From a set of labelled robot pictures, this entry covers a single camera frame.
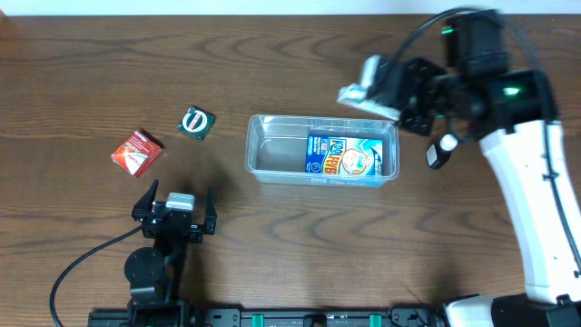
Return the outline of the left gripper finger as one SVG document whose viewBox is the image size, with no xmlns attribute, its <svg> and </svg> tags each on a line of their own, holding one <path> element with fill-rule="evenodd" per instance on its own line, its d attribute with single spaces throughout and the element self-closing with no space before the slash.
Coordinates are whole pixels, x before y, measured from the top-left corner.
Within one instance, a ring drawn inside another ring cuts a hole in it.
<svg viewBox="0 0 581 327">
<path fill-rule="evenodd" d="M 137 201 L 132 209 L 132 218 L 136 222 L 147 222 L 154 217 L 153 203 L 159 181 L 155 179 L 148 191 Z"/>
<path fill-rule="evenodd" d="M 211 187 L 209 187 L 205 201 L 205 215 L 203 222 L 204 233 L 208 235 L 214 235 L 216 231 L 216 224 L 217 212 L 214 205 L 213 190 Z"/>
</svg>

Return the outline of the black bottle white cap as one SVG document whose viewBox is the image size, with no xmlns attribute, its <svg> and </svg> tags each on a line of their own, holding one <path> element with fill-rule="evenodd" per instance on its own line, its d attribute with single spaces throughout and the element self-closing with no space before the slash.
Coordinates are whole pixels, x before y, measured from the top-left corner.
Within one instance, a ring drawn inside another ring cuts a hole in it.
<svg viewBox="0 0 581 327">
<path fill-rule="evenodd" d="M 434 142 L 426 151 L 427 164 L 431 169 L 440 169 L 451 157 L 458 146 L 458 139 L 453 134 L 445 134 Z"/>
</svg>

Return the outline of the red packet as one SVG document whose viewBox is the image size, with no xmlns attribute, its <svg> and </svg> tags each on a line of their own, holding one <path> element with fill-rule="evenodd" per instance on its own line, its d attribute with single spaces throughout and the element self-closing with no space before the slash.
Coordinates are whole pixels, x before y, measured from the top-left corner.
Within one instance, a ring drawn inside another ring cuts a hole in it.
<svg viewBox="0 0 581 327">
<path fill-rule="evenodd" d="M 140 177 L 162 154 L 164 146 L 145 130 L 134 131 L 110 156 L 134 178 Z"/>
</svg>

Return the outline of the blue KoolFever box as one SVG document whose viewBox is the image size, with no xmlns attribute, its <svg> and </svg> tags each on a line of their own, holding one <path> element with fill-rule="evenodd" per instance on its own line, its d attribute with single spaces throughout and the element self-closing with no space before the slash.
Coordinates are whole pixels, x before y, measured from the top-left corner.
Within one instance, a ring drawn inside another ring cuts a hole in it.
<svg viewBox="0 0 581 327">
<path fill-rule="evenodd" d="M 371 138 L 310 134 L 307 139 L 305 172 L 347 176 L 382 176 L 383 141 Z"/>
</svg>

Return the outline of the white toothpaste box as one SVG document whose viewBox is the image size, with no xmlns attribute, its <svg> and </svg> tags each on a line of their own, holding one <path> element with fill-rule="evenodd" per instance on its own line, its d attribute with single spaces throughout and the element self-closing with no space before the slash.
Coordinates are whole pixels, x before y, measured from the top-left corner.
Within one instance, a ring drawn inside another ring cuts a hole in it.
<svg viewBox="0 0 581 327">
<path fill-rule="evenodd" d="M 382 104 L 378 104 L 367 97 L 367 89 L 351 84 L 340 89 L 337 102 L 345 104 L 360 111 L 375 114 L 391 121 L 397 122 L 400 118 L 400 111 Z"/>
</svg>

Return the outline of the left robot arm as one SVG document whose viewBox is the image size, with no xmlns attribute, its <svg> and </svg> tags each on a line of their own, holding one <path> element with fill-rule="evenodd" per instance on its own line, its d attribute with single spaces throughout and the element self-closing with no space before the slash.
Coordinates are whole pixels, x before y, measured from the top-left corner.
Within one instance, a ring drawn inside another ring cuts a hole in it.
<svg viewBox="0 0 581 327">
<path fill-rule="evenodd" d="M 153 240 L 153 246 L 130 254 L 124 275 L 137 314 L 172 310 L 183 316 L 190 307 L 178 298 L 178 291 L 188 245 L 201 243 L 205 235 L 213 235 L 216 230 L 213 191 L 209 189 L 205 197 L 203 222 L 195 223 L 195 196 L 170 193 L 165 201 L 157 202 L 158 184 L 154 181 L 132 209 L 132 218 L 140 224 L 143 236 Z"/>
</svg>

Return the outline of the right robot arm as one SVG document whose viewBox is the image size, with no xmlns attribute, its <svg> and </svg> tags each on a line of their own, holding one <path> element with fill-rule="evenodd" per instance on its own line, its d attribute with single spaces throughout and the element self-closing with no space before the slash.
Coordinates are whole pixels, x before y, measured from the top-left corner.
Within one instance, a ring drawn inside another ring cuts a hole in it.
<svg viewBox="0 0 581 327">
<path fill-rule="evenodd" d="M 528 37 L 493 9 L 456 7 L 445 23 L 447 64 L 395 53 L 399 125 L 427 134 L 436 117 L 468 125 L 505 198 L 525 290 L 448 302 L 448 326 L 577 326 L 580 208 L 569 179 L 551 84 Z"/>
</svg>

